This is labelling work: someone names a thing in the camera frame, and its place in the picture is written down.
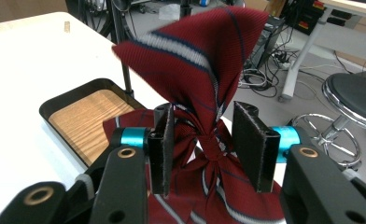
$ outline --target cable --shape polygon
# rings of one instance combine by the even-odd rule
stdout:
[[[137,34],[136,34],[136,30],[134,28],[134,19],[133,19],[133,15],[131,13],[131,10],[128,10],[128,14],[130,14],[130,18],[131,18],[131,25],[133,26],[133,29],[134,29],[134,36],[137,37]]]
[[[325,67],[325,66],[335,67],[335,68],[342,68],[342,67],[336,66],[334,64],[321,64],[321,65],[312,66],[312,67],[301,66],[300,69],[314,69],[314,68]]]
[[[290,42],[290,40],[292,39],[292,36],[293,36],[293,28],[291,27],[291,30],[290,30],[290,34],[289,34],[289,37],[288,37],[288,39],[283,43],[283,44],[281,44],[281,45],[279,45],[278,47],[276,47],[275,49],[274,49],[274,51],[277,51],[277,50],[279,50],[281,47],[285,47],[289,42]]]
[[[264,73],[262,73],[261,71],[259,71],[257,69],[244,69],[242,71],[242,75],[243,75],[243,77],[239,81],[238,87],[241,87],[241,86],[248,86],[248,87],[263,86],[268,81],[267,76],[265,76]],[[253,83],[251,81],[252,77],[259,78],[261,80],[261,83]]]
[[[314,97],[312,97],[312,98],[304,98],[304,97],[301,97],[299,94],[294,93],[295,96],[297,96],[298,98],[300,98],[302,100],[315,100],[317,98],[317,91],[312,86],[306,84],[303,81],[297,81],[296,83],[302,84],[306,88],[308,88],[309,90],[311,90],[311,92],[314,94]]]
[[[279,69],[277,69],[273,73],[273,71],[270,69],[270,66],[268,65],[268,61],[267,61],[267,64],[265,64],[265,69],[266,69],[266,71],[268,70],[271,73],[271,75],[272,75],[271,82],[273,83],[273,85],[274,86],[278,85],[279,84],[279,78],[276,76],[276,74],[278,73]]]
[[[338,58],[337,56],[337,51],[334,51],[334,55],[335,55],[335,58],[337,59],[337,61],[340,63],[340,65],[344,68],[344,70],[349,73],[349,74],[353,74],[353,72],[351,71],[348,71],[348,69],[346,69],[345,65],[340,61],[340,59]]]
[[[271,87],[271,88],[272,88],[272,89],[274,89],[274,93],[273,93],[273,94],[271,94],[271,95],[260,94],[258,91],[253,90],[253,89],[252,89],[252,91],[253,91],[254,93],[258,94],[259,96],[262,96],[262,97],[266,97],[266,98],[274,98],[274,97],[276,97],[276,95],[277,95],[277,89],[276,89],[276,87],[275,87],[275,86],[273,86],[273,87]]]
[[[361,72],[364,72],[364,65],[366,65],[366,62],[364,62],[363,66],[361,67]]]
[[[105,15],[105,11],[104,11],[105,7],[106,7],[106,1],[104,1],[104,3],[102,4],[101,12],[99,14],[98,24],[96,25],[96,27],[93,28],[96,32],[98,32],[99,26],[101,25],[102,17]]]
[[[299,72],[301,72],[301,73],[303,73],[303,74],[306,74],[306,75],[308,75],[309,77],[311,77],[311,78],[314,78],[315,80],[317,80],[318,82],[320,82],[322,85],[323,85],[323,83],[325,82],[325,79],[323,79],[322,77],[319,77],[319,76],[317,76],[317,75],[315,75],[315,74],[312,74],[312,73],[308,73],[308,72],[304,72],[304,71],[302,71],[302,70],[299,70]],[[333,114],[336,114],[336,115],[339,115],[339,113],[337,113],[333,108],[330,108],[330,105],[326,105],[325,103],[323,103],[323,101],[318,97],[318,95],[316,94],[316,98],[319,100],[319,102],[323,105],[323,106],[325,106],[325,108],[327,108],[328,110],[330,110],[330,112],[332,112]]]

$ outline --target teal cylinder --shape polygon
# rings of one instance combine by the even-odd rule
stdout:
[[[296,129],[294,129],[291,126],[278,126],[271,128],[281,135],[281,139],[279,142],[278,157],[276,159],[276,162],[286,163],[287,161],[286,156],[289,153],[290,147],[292,145],[301,143],[300,136],[297,133]]]
[[[125,128],[121,136],[122,145],[130,145],[143,149],[146,128]]]

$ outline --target stool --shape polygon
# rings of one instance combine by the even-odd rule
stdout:
[[[319,114],[304,114],[296,117],[290,123],[292,126],[296,126],[299,120],[303,120],[317,134],[312,139],[323,147],[327,155],[329,155],[331,147],[334,147],[352,158],[351,161],[337,162],[344,167],[353,168],[360,162],[361,151],[358,141],[346,126],[349,123],[355,123],[366,129],[366,72],[331,75],[323,83],[322,92],[329,103],[341,113],[336,120]],[[324,119],[331,125],[321,132],[309,118]],[[340,133],[345,133],[352,141],[354,146],[352,151],[355,152],[334,143]]]

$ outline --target metal stool base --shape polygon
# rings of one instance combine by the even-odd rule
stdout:
[[[324,131],[321,132],[316,125],[314,125],[309,118],[318,118],[323,119],[331,123],[331,125]],[[337,161],[339,165],[346,167],[346,168],[354,168],[358,167],[361,159],[361,151],[358,144],[358,141],[353,136],[353,134],[345,127],[349,123],[349,119],[340,116],[338,119],[334,120],[327,116],[320,115],[320,114],[303,114],[291,121],[291,126],[297,126],[299,121],[304,121],[311,130],[317,134],[317,136],[312,136],[311,139],[315,141],[319,146],[323,147],[324,152],[329,155],[329,150],[331,147],[338,149],[339,151],[343,152],[348,157],[352,158],[351,161]],[[355,153],[351,150],[346,149],[345,147],[341,147],[334,143],[334,140],[337,139],[340,133],[345,133],[349,139],[354,144]]]

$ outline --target white stripe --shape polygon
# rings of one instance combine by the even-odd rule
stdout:
[[[234,156],[235,158],[238,158],[238,156],[236,155],[236,152],[230,152],[230,155]]]
[[[191,217],[192,221],[194,221],[194,223],[197,223],[197,224],[205,224],[206,223],[206,221],[203,218],[201,218],[200,216],[198,216],[193,211],[191,211],[190,217]]]
[[[218,108],[218,114],[216,115],[216,122],[218,122],[218,120],[221,118],[221,116],[223,116],[223,108],[224,107],[224,102],[221,105],[221,107]]]
[[[226,145],[222,142],[220,142],[220,138],[216,136],[216,140],[218,140],[218,147],[220,148],[220,151],[224,152],[226,151]]]
[[[155,194],[154,197],[157,199],[157,201],[162,205],[162,207],[165,209],[165,211],[168,212],[169,215],[171,215],[172,218],[176,220],[177,223],[184,224],[184,221],[179,217],[179,215],[172,209],[168,203],[166,203],[162,197],[159,194]]]
[[[114,120],[116,121],[116,128],[120,127],[120,119],[119,117],[115,117]]]
[[[176,105],[176,107],[178,107],[178,108],[180,108],[180,109],[182,109],[184,111],[187,111],[187,108],[185,106],[183,106],[183,105]]]
[[[194,49],[191,49],[175,40],[171,40],[159,35],[147,34],[142,35],[136,39],[142,44],[152,46],[156,49],[163,49],[169,52],[173,52],[192,63],[196,63],[202,67],[205,67],[207,70],[210,70],[209,62],[204,57],[204,55]]]
[[[280,220],[259,220],[259,219],[255,219],[253,217],[247,217],[242,214],[239,214],[236,211],[234,211],[227,204],[224,189],[220,186],[219,188],[217,188],[217,191],[218,191],[218,194],[221,196],[221,198],[224,201],[224,204],[227,208],[227,212],[230,214],[230,216],[232,216],[232,218],[234,218],[235,220],[237,220],[241,223],[247,223],[247,224],[282,224],[282,223],[286,223],[286,220],[284,218],[280,219]]]
[[[205,181],[205,168],[203,169],[203,188],[205,195],[209,193],[209,189],[207,188],[206,181]]]

